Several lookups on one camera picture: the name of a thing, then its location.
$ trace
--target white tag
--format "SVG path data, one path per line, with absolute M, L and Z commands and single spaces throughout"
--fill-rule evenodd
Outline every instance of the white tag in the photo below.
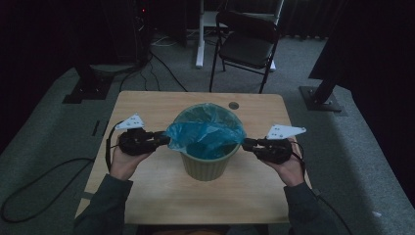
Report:
M 286 139 L 288 137 L 305 133 L 306 129 L 304 127 L 293 127 L 288 125 L 279 125 L 274 124 L 271 126 L 266 139 Z
M 123 121 L 122 123 L 118 124 L 115 129 L 132 129 L 132 128 L 140 128 L 144 127 L 143 120 L 140 119 L 138 114 L 131 116 L 129 119 Z

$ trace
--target wire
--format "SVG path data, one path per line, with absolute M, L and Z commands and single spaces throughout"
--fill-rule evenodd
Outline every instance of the wire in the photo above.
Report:
M 7 210 L 7 204 L 9 203 L 9 201 L 11 200 L 11 199 L 13 199 L 13 198 L 15 198 L 16 196 L 18 196 L 22 191 L 24 191 L 25 189 L 27 189 L 28 187 L 30 187 L 31 185 L 33 185 L 34 183 L 36 183 L 37 181 L 39 181 L 40 179 L 42 179 L 44 176 L 46 176 L 47 174 L 49 174 L 50 172 L 52 172 L 54 169 L 56 169 L 56 168 L 58 168 L 58 167 L 60 167 L 60 166 L 62 166 L 62 165 L 65 165 L 65 164 L 68 164 L 68 163 L 71 163 L 71 162 L 76 162 L 76 161 L 88 161 L 88 163 L 86 164 L 86 165 L 84 165 L 76 174 L 75 174 L 75 176 L 67 183 L 67 185 L 65 185 L 65 187 L 54 197 L 54 199 L 51 201 L 51 202 L 49 202 L 49 204 L 46 206 L 46 207 L 44 207 L 43 209 L 41 209 L 40 211 L 38 211 L 38 212 L 36 212 L 36 213 L 34 213 L 34 214 L 32 214 L 32 215 L 30 215 L 30 216 L 27 216 L 27 217 L 25 217 L 25 218 L 20 218 L 20 219 L 14 219 L 14 218 L 10 218 L 10 217 L 8 217 L 8 216 L 6 216 L 6 210 Z M 73 181 L 75 180 L 75 178 L 83 171 L 83 170 L 85 170 L 86 169 L 86 167 L 87 166 L 89 166 L 91 163 L 94 163 L 95 162 L 95 159 L 88 159 L 88 158 L 77 158 L 77 159 L 71 159 L 71 160 L 68 160 L 68 161 L 65 161 L 65 162 L 63 162 L 63 163 L 61 163 L 61 164 L 57 164 L 57 165 L 55 165 L 54 167 L 52 167 L 51 169 L 49 169 L 48 171 L 46 171 L 45 173 L 43 173 L 43 174 L 41 174 L 39 177 L 37 177 L 36 179 L 34 179 L 33 181 L 31 181 L 31 182 L 29 182 L 29 183 L 27 183 L 25 186 L 23 186 L 22 188 L 20 188 L 20 189 L 18 189 L 18 190 L 16 190 L 13 194 L 11 194 L 7 199 L 6 199 L 6 201 L 2 204 L 2 206 L 1 206 L 1 218 L 4 220 L 4 221 L 6 221 L 6 222 L 9 222 L 9 223 L 20 223 L 20 222 L 26 222 L 26 221 L 29 221 L 29 220 L 31 220 L 31 219 L 33 219 L 33 218 L 36 218 L 37 216 L 39 216 L 40 214 L 42 214 L 42 213 L 44 213 L 46 210 L 48 210 L 52 205 L 53 205 L 53 203 L 55 203 L 56 202 L 56 200 L 58 200 L 59 199 L 59 197 L 61 197 L 61 195 L 65 192 L 65 190 L 69 187 L 69 185 L 70 184 L 72 184 L 73 183 Z
M 147 78 L 146 78 L 145 75 L 143 75 L 143 71 L 142 70 L 140 71 L 140 75 L 144 78 L 144 90 L 145 91 L 148 91 L 148 89 L 147 89 Z
M 107 164 L 108 171 L 111 170 L 111 148 L 112 148 L 112 146 L 111 146 L 111 138 L 113 138 L 113 134 L 114 134 L 114 131 L 115 131 L 115 127 L 118 124 L 120 124 L 120 123 L 122 123 L 122 121 L 118 122 L 117 124 L 115 124 L 113 126 L 113 128 L 111 129 L 110 134 L 108 136 L 108 139 L 106 140 L 105 162 Z
M 290 141 L 293 144 L 297 144 L 300 148 L 300 155 L 301 157 L 293 152 L 293 155 L 298 158 L 300 160 L 301 163 L 301 168 L 302 168 L 302 175 L 305 176 L 305 162 L 303 161 L 304 159 L 304 148 L 302 147 L 302 145 L 296 141 Z M 348 234 L 352 235 L 350 228 L 347 226 L 345 220 L 342 218 L 342 216 L 336 211 L 336 209 L 330 205 L 323 197 L 321 197 L 321 194 L 315 194 L 312 190 L 311 190 L 312 194 L 317 198 L 317 200 L 321 200 L 321 202 L 323 202 L 327 207 L 329 207 L 333 213 L 339 218 L 339 220 L 341 221 L 341 223 L 343 224 L 343 226 L 346 228 Z
M 131 71 L 131 72 L 129 72 L 123 79 L 122 79 L 122 81 L 121 81 L 121 84 L 119 85 L 119 89 L 118 89 L 118 92 L 121 92 L 122 91 L 122 84 L 124 84 L 124 81 L 129 77 L 129 76 L 131 76 L 133 73 L 135 73 L 135 72 L 137 72 L 137 70 L 133 70 L 133 71 Z
M 160 83 L 159 83 L 159 79 L 157 78 L 157 76 L 153 73 L 153 64 L 152 64 L 152 62 L 150 62 L 150 73 L 154 76 L 154 78 L 155 78 L 155 80 L 156 80 L 156 83 L 157 83 L 157 88 L 159 89 L 159 91 L 161 91 L 160 90 Z
M 177 42 L 173 42 L 173 43 L 166 44 L 166 45 L 160 45 L 160 44 L 158 44 L 159 42 L 161 42 L 161 41 L 163 41 L 165 39 L 168 39 L 168 38 L 170 38 L 170 37 L 169 36 L 162 37 L 161 39 L 157 40 L 156 42 L 153 42 L 151 45 L 152 46 L 172 46 L 174 44 L 177 44 Z
M 345 220 L 342 218 L 342 216 L 336 211 L 335 208 L 333 208 L 332 205 L 330 205 L 323 197 L 321 197 L 321 195 L 316 195 L 316 198 L 321 200 L 321 202 L 323 202 L 327 207 L 329 207 L 335 214 L 336 216 L 339 218 L 339 220 L 342 222 L 343 226 L 346 228 L 348 234 L 352 235 L 353 233 L 351 232 L 350 228 L 347 226 Z
M 176 80 L 176 82 L 183 88 L 183 90 L 188 92 L 187 89 L 180 83 L 180 81 L 177 79 L 177 77 L 173 74 L 173 72 L 170 70 L 170 68 L 158 56 L 156 56 L 152 51 L 150 51 L 150 54 L 152 54 L 154 57 L 156 57 L 156 59 L 158 59 L 165 66 L 165 68 L 170 72 L 170 74 L 173 76 L 174 80 Z

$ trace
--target gray carpet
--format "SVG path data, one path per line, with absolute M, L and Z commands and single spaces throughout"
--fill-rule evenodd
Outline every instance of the gray carpet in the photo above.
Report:
M 171 41 L 158 44 L 169 45 Z M 325 41 L 282 38 L 277 48 L 277 71 L 270 74 L 263 93 L 283 96 L 292 125 L 307 128 L 298 140 L 305 150 L 310 181 L 342 215 L 353 234 L 414 234 L 415 212 L 393 176 L 350 93 L 334 91 L 345 115 L 308 111 L 299 86 L 318 86 L 319 80 L 307 79 Z M 184 48 L 153 46 L 152 51 L 173 71 L 188 91 L 208 92 L 214 47 L 206 45 L 205 62 L 196 69 L 197 42 L 189 40 Z M 116 71 L 119 66 L 96 67 Z M 168 70 L 153 58 L 143 70 L 132 74 L 123 90 L 182 91 Z M 78 76 L 69 70 L 59 77 L 31 117 L 0 157 L 0 202 L 49 168 L 73 158 L 94 158 L 111 116 L 122 79 L 118 75 L 106 100 L 85 100 L 81 104 L 62 104 Z M 243 70 L 217 68 L 214 92 L 257 93 L 260 76 Z M 96 134 L 93 135 L 97 121 Z M 23 191 L 11 201 L 13 218 L 38 212 L 53 199 L 86 162 L 66 164 Z M 73 218 L 92 166 L 88 166 L 64 194 L 38 217 L 24 223 L 0 222 L 0 234 L 70 234 Z M 333 215 L 341 234 L 346 230 Z M 127 225 L 124 234 L 134 234 Z M 287 234 L 289 224 L 270 224 L 270 234 Z

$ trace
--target chair leg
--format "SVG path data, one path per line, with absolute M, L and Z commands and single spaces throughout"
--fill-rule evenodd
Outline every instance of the chair leg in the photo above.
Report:
M 211 74 L 210 74 L 210 84 L 208 87 L 208 92 L 211 92 L 211 88 L 213 86 L 213 77 L 214 77 L 214 70 L 216 68 L 216 59 L 217 59 L 217 50 L 219 48 L 219 42 L 216 42 L 216 47 L 214 48 L 214 56 L 213 56 L 213 66 L 211 67 Z
M 266 83 L 266 81 L 268 79 L 268 75 L 269 75 L 270 68 L 271 68 L 271 62 L 268 62 L 268 65 L 266 65 L 266 68 L 265 68 L 265 73 L 263 75 L 262 82 L 260 84 L 259 94 L 262 94 L 262 89 L 263 89 L 263 86 L 265 85 L 265 83 Z
M 226 68 L 225 68 L 225 61 L 222 59 L 222 67 L 223 67 L 223 71 L 226 71 Z

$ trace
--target hand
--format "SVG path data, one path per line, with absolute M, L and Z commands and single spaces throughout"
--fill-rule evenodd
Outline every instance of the hand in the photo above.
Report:
M 130 156 L 123 153 L 119 146 L 116 146 L 113 152 L 110 175 L 119 180 L 128 180 L 135 172 L 137 165 L 147 159 L 151 154 L 152 153 Z
M 296 144 L 292 144 L 292 147 L 293 151 L 297 155 L 300 155 L 297 151 Z M 300 160 L 294 155 L 291 155 L 290 159 L 283 164 L 273 164 L 265 161 L 262 162 L 274 168 L 281 180 L 289 187 L 294 187 L 304 182 Z

